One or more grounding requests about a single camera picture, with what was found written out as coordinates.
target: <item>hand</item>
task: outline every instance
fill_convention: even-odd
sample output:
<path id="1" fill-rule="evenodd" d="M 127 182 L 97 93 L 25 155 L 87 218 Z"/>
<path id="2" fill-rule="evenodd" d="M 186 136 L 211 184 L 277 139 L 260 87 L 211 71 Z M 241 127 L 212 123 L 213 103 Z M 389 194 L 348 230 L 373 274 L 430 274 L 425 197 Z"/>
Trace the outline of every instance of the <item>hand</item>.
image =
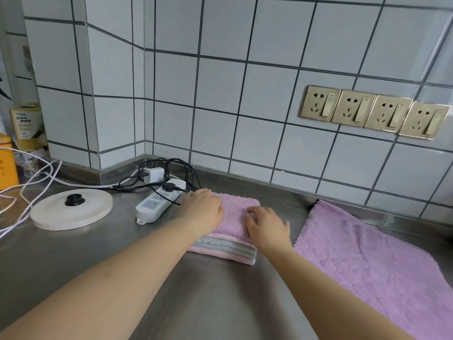
<path id="1" fill-rule="evenodd" d="M 178 211 L 178 219 L 184 220 L 195 231 L 197 239 L 211 233 L 223 218 L 222 198 L 208 189 L 189 192 Z"/>
<path id="2" fill-rule="evenodd" d="M 273 251 L 292 249 L 289 240 L 289 222 L 283 224 L 271 208 L 247 208 L 246 225 L 253 244 L 265 256 Z"/>

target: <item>stainless steel countertop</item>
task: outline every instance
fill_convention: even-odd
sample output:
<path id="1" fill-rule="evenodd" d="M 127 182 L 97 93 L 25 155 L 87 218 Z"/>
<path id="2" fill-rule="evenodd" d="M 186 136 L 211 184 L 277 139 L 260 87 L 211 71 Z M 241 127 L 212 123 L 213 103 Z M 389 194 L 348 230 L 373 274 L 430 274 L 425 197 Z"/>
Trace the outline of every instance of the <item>stainless steel countertop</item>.
<path id="1" fill-rule="evenodd" d="M 308 211 L 304 197 L 256 183 L 205 174 L 204 187 L 257 198 L 299 234 Z M 68 188 L 54 183 L 46 196 Z M 30 188 L 35 196 L 40 188 Z M 84 228 L 49 232 L 30 221 L 0 240 L 0 330 L 89 267 L 174 218 L 170 206 L 154 224 L 138 226 L 134 208 L 151 191 L 113 193 L 113 209 Z M 4 207 L 0 200 L 0 209 Z M 6 218 L 14 222 L 20 204 Z M 266 258 L 252 267 L 186 253 L 159 290 L 131 339 L 317 339 L 286 285 Z"/>

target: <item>pink towel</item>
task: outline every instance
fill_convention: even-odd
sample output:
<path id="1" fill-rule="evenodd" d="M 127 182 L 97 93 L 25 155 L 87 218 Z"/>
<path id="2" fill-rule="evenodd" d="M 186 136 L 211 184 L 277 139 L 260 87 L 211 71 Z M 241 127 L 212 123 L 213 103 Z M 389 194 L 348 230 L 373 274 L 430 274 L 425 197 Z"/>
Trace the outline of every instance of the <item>pink towel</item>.
<path id="1" fill-rule="evenodd" d="M 253 265 L 255 263 L 256 247 L 252 244 L 250 235 L 247 231 L 246 214 L 247 208 L 249 206 L 259 206 L 259 201 L 229 194 L 216 195 L 222 198 L 222 207 L 224 208 L 225 213 L 223 214 L 222 223 L 220 223 L 212 233 L 207 235 L 207 237 L 224 240 L 224 243 L 233 242 L 240 246 L 245 245 L 253 252 L 253 257 L 250 258 L 240 255 L 238 254 L 239 251 L 237 248 L 226 246 L 223 246 L 224 250 L 219 250 L 192 245 L 188 250 Z"/>
<path id="2" fill-rule="evenodd" d="M 422 249 L 322 200 L 294 248 L 416 339 L 453 339 L 453 290 Z"/>

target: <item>wall outlet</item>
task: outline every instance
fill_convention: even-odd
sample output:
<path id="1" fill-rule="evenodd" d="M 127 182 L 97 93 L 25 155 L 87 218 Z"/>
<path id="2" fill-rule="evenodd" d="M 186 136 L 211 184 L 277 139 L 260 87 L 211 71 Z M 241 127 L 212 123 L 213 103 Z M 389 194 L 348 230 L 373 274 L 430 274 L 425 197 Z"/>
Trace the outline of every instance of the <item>wall outlet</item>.
<path id="1" fill-rule="evenodd" d="M 339 89 L 309 85 L 300 109 L 300 116 L 330 121 L 339 95 Z"/>
<path id="2" fill-rule="evenodd" d="M 399 134 L 432 140 L 449 110 L 448 105 L 413 102 Z"/>
<path id="3" fill-rule="evenodd" d="M 412 99 L 379 94 L 371 108 L 365 127 L 398 132 L 409 111 Z"/>
<path id="4" fill-rule="evenodd" d="M 376 94 L 342 90 L 333 114 L 334 123 L 363 126 Z"/>

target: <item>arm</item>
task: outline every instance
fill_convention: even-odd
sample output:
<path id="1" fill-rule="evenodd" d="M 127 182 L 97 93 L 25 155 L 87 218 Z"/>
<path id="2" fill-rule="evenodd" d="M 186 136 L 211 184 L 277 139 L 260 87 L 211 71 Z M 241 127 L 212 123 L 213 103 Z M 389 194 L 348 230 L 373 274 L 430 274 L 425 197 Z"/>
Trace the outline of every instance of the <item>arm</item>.
<path id="1" fill-rule="evenodd" d="M 247 228 L 256 247 L 280 274 L 320 340 L 414 340 L 371 306 L 300 256 L 289 223 L 272 209 L 248 208 Z"/>
<path id="2" fill-rule="evenodd" d="M 90 268 L 0 333 L 0 340 L 128 339 L 190 245 L 221 222 L 222 200 L 198 190 L 178 217 Z"/>

